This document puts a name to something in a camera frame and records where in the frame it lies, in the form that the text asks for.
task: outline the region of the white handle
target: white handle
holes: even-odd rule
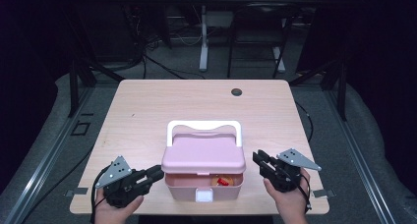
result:
[[[172,146],[172,131],[176,126],[187,126],[195,130],[214,130],[222,126],[232,126],[236,130],[236,146],[242,146],[242,127],[237,121],[171,121],[167,128],[166,146]]]

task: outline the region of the gray floor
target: gray floor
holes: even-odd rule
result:
[[[209,40],[208,70],[204,73],[198,70],[200,42],[186,45],[174,40],[172,49],[160,44],[155,50],[148,51],[148,55],[171,69],[193,73],[194,75],[178,73],[188,79],[198,79],[200,76],[206,79],[225,79],[228,50],[221,33],[221,29],[216,30]],[[291,81],[297,77],[295,68],[306,34],[305,28],[293,29],[284,54],[286,73],[279,75],[278,79]],[[141,79],[143,70],[144,65],[140,64],[119,74],[127,79]],[[270,79],[272,71],[271,68],[236,68],[232,79]],[[93,146],[117,88],[117,83],[107,76],[101,73],[95,75],[99,80],[97,86],[82,87],[82,107],[70,121],[67,118],[70,110],[69,78],[64,76],[57,81],[59,94],[52,113],[21,168],[0,196],[0,223],[16,223],[22,220],[35,198],[40,198],[56,184]],[[378,125],[360,96],[354,89],[348,88],[347,122],[341,122],[334,113],[333,93],[323,92],[318,87],[320,78],[317,76],[306,84],[292,87],[295,100],[306,109],[313,121],[314,128],[310,126],[307,114],[299,108],[306,135],[313,130],[310,147],[317,163],[324,168],[321,172],[324,186],[336,193],[335,197],[328,200],[329,213],[309,216],[309,222],[417,223],[416,198],[397,181],[386,162],[384,142]],[[148,62],[147,79],[175,77]],[[71,136],[77,122],[89,123],[88,132],[84,136]],[[54,150],[56,144],[61,144],[61,148]],[[36,169],[39,169],[38,165],[42,164],[42,159],[49,151],[56,155],[56,159],[50,164],[53,166],[44,171],[45,180],[29,186],[30,179],[39,175],[39,170]],[[26,223],[89,223],[87,216],[74,215],[69,211],[71,198],[64,196],[68,190],[77,186],[85,165],[84,161],[53,190]],[[371,172],[372,181],[366,176],[367,169]],[[388,211],[380,212],[378,206],[386,206]],[[138,217],[135,216],[128,221],[137,222]],[[279,217],[274,217],[274,223],[281,223]]]

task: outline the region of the wooden table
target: wooden table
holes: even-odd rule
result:
[[[234,96],[233,88],[242,90]],[[276,155],[295,148],[314,160],[288,83],[270,80],[128,80],[120,83],[98,135],[73,213],[90,213],[90,191],[100,170],[123,155],[137,170],[160,164],[166,147],[166,127],[171,120],[236,120],[242,126],[247,169],[237,199],[200,203],[178,201],[163,180],[153,184],[137,214],[157,215],[259,215],[276,214],[252,152]],[[319,173],[311,174],[312,190],[323,188]],[[328,200],[311,197],[309,214],[328,212]]]

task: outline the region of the pink plastic box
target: pink plastic box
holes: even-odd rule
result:
[[[173,134],[177,126],[194,130]],[[223,126],[233,127],[234,132],[214,131]],[[162,170],[175,199],[211,202],[237,198],[246,170],[240,124],[236,121],[171,121]],[[227,180],[213,185],[218,178]]]

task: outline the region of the wire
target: wire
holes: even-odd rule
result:
[[[185,45],[195,45],[195,44],[197,44],[197,43],[199,43],[200,42],[200,40],[202,39],[202,35],[200,35],[199,36],[199,38],[196,40],[196,41],[194,41],[193,43],[188,43],[187,41],[185,41],[184,40],[184,38],[185,37],[182,37],[181,35],[179,35],[179,34],[177,34],[177,33],[171,33],[172,35],[176,35],[176,36],[178,36],[178,38],[181,40],[181,42],[183,42],[183,44],[185,44]]]
[[[184,77],[182,77],[182,76],[179,76],[178,74],[176,74],[175,72],[177,72],[177,73],[182,73],[182,74],[188,74],[188,75],[196,75],[196,76],[199,76],[200,78],[202,78],[202,79],[205,79],[205,77],[204,76],[202,76],[202,75],[199,75],[199,74],[194,74],[194,73],[189,73],[189,72],[184,72],[184,71],[180,71],[180,70],[174,70],[174,69],[170,69],[170,68],[167,68],[166,66],[164,66],[164,65],[162,65],[161,63],[159,63],[159,62],[157,62],[157,61],[155,61],[155,60],[153,60],[152,58],[150,58],[147,54],[145,54],[144,53],[144,57],[145,58],[147,58],[147,59],[149,59],[151,62],[153,62],[154,64],[156,64],[157,66],[159,66],[159,67],[161,67],[163,70],[165,70],[166,72],[168,72],[168,73],[170,73],[171,75],[173,75],[173,76],[175,76],[175,77],[177,77],[178,79],[181,79],[181,80],[186,80],[186,78],[184,78]]]
[[[62,177],[55,185],[52,186],[52,188],[50,188],[40,199],[39,201],[29,210],[28,214],[25,216],[24,220],[22,221],[22,224],[24,224],[28,218],[30,217],[30,215],[34,212],[34,210],[40,205],[41,202],[43,202],[47,196],[49,196],[49,194],[56,188],[58,187],[68,176],[71,175],[71,173],[74,172],[74,170],[77,169],[78,166],[80,166],[80,164],[89,156],[89,154],[92,152],[92,149],[94,148],[94,146],[92,146],[89,151],[86,153],[86,155],[84,155],[84,157],[67,173],[64,175],[64,177]]]
[[[98,207],[99,204],[101,204],[107,197],[102,198],[94,207]]]
[[[313,130],[314,130],[314,125],[313,125],[313,120],[312,120],[312,118],[310,117],[310,114],[307,112],[307,110],[300,104],[300,103],[298,103],[297,102],[297,100],[294,100],[295,101],[295,104],[297,104],[298,105],[298,107],[300,107],[303,111],[304,111],[304,113],[306,113],[306,115],[307,115],[307,118],[308,118],[308,120],[309,120],[309,122],[310,122],[310,128],[311,128],[311,130],[310,130],[310,135],[309,135],[309,137],[308,137],[308,142],[310,142],[310,140],[312,139],[312,137],[313,137]]]
[[[161,40],[159,39],[159,37],[150,41],[149,44],[147,45],[147,50],[150,50],[150,51],[155,50],[157,47],[159,47],[159,42],[160,41]]]
[[[199,20],[199,23],[201,24],[201,23],[202,23],[202,20],[200,19],[199,12],[197,12],[197,10],[196,10],[196,7],[195,7],[195,6],[193,6],[193,10],[194,10],[194,13],[196,14],[197,19]]]
[[[312,205],[310,204],[310,183],[309,183],[309,181],[307,180],[307,178],[306,177],[304,177],[301,173],[300,174],[298,174],[297,176],[302,176],[302,177],[304,177],[304,179],[306,179],[306,182],[307,182],[307,186],[308,186],[308,190],[309,190],[309,194],[307,195],[306,194],[306,192],[303,190],[303,188],[301,188],[301,186],[300,186],[300,184],[298,184],[298,183],[296,183],[295,182],[295,179],[293,178],[293,177],[291,177],[285,170],[283,170],[282,168],[280,168],[280,167],[277,167],[278,169],[279,169],[279,171],[280,172],[282,172],[287,178],[289,178],[289,180],[292,182],[292,184],[294,184],[297,188],[298,188],[298,190],[300,190],[300,192],[301,192],[301,194],[303,195],[303,197],[304,197],[304,199],[306,200],[306,212],[308,211],[308,210],[311,210],[312,209]]]
[[[147,77],[147,59],[144,58],[144,74],[142,75],[142,79],[144,80]]]
[[[177,32],[180,32],[180,31],[183,31],[184,33],[187,33],[187,32],[198,32],[198,33],[200,33],[201,32],[201,29],[199,28],[199,30],[195,30],[196,28],[194,27],[194,26],[189,26],[189,25],[186,25],[186,26],[181,26],[181,27],[179,27],[178,29],[173,29],[172,31],[171,31],[171,33],[177,33]]]
[[[141,56],[141,58],[137,58],[135,60],[132,60],[129,63],[127,63],[126,65],[118,66],[118,67],[106,67],[106,69],[110,70],[111,72],[118,72],[118,71],[122,71],[122,70],[128,70],[128,69],[131,69],[131,68],[137,66],[138,64],[140,64],[142,58],[143,57]]]
[[[107,171],[107,169],[111,166],[113,162],[110,163],[110,165],[108,165],[107,167],[103,168],[100,173],[98,173],[97,177],[94,180],[94,183],[92,184],[92,188],[91,188],[91,198],[90,198],[90,202],[91,202],[91,217],[89,218],[89,222],[90,223],[94,223],[95,221],[95,184],[97,184],[98,180],[100,179],[100,177]]]

